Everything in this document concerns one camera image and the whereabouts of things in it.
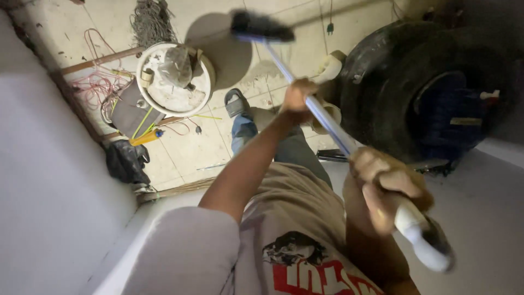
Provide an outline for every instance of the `printed graphic on shirt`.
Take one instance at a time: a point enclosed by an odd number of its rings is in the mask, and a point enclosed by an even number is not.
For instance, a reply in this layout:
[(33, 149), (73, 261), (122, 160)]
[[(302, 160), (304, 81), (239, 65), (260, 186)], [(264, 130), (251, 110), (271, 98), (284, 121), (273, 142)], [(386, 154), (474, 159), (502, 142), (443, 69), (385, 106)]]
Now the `printed graphic on shirt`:
[(305, 259), (308, 263), (318, 266), (327, 257), (325, 250), (324, 246), (305, 234), (289, 231), (264, 247), (262, 258), (265, 262), (286, 266)]
[(365, 279), (347, 273), (340, 261), (323, 262), (327, 257), (320, 243), (297, 231), (263, 248), (264, 261), (272, 264), (276, 291), (297, 295), (384, 295)]

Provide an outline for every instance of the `mop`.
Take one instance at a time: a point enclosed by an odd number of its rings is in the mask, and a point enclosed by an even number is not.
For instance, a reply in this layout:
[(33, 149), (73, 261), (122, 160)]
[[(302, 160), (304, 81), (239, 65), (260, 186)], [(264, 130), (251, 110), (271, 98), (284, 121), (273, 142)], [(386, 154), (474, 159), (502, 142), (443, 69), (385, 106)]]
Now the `mop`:
[[(289, 83), (295, 80), (291, 71), (270, 45), (271, 43), (281, 44), (294, 41), (294, 33), (290, 28), (267, 16), (237, 10), (233, 14), (231, 33), (241, 41), (263, 44), (286, 80)], [(305, 104), (346, 157), (358, 149), (356, 141), (344, 132), (315, 97), (308, 96)], [(438, 224), (422, 214), (408, 198), (398, 196), (394, 201), (398, 205), (395, 226), (412, 244), (419, 260), (434, 271), (451, 270), (455, 258)]]

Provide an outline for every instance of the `leg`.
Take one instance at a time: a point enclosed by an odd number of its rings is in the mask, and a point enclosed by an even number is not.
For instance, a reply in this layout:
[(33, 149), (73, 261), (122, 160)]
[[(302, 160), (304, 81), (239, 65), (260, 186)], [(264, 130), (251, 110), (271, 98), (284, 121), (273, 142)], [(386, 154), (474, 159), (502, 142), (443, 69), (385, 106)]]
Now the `leg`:
[(253, 117), (245, 111), (237, 115), (233, 121), (233, 128), (231, 129), (231, 136), (233, 137), (231, 150), (233, 150), (233, 154), (236, 155), (242, 147), (257, 134), (258, 130), (253, 122)]
[(328, 173), (305, 141), (304, 132), (300, 126), (294, 127), (289, 132), (288, 137), (280, 141), (277, 147), (277, 154), (275, 155), (275, 162), (304, 166), (333, 188)]

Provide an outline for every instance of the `beige t-shirt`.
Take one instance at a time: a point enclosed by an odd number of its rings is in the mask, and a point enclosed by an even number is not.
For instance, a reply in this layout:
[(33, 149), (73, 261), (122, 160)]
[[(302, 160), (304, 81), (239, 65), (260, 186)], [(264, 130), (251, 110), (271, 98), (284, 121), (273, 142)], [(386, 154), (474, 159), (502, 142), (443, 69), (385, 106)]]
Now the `beige t-shirt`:
[(124, 294), (383, 294), (344, 248), (342, 200), (306, 168), (272, 163), (240, 226), (197, 207), (160, 218)]

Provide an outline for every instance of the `hand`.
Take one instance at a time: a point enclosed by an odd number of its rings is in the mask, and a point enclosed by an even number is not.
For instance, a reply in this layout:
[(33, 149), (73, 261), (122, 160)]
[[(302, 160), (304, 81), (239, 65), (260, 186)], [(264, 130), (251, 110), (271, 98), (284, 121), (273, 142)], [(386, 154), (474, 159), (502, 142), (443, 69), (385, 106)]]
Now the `hand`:
[(352, 174), (362, 189), (369, 209), (370, 221), (380, 236), (395, 230), (394, 195), (408, 197), (422, 212), (433, 205), (433, 196), (426, 190), (422, 174), (401, 161), (370, 147), (360, 148), (350, 156)]
[(312, 115), (305, 104), (305, 98), (314, 94), (318, 88), (318, 85), (308, 78), (295, 80), (288, 89), (286, 89), (286, 96), (280, 112), (289, 114), (294, 124), (309, 121)]

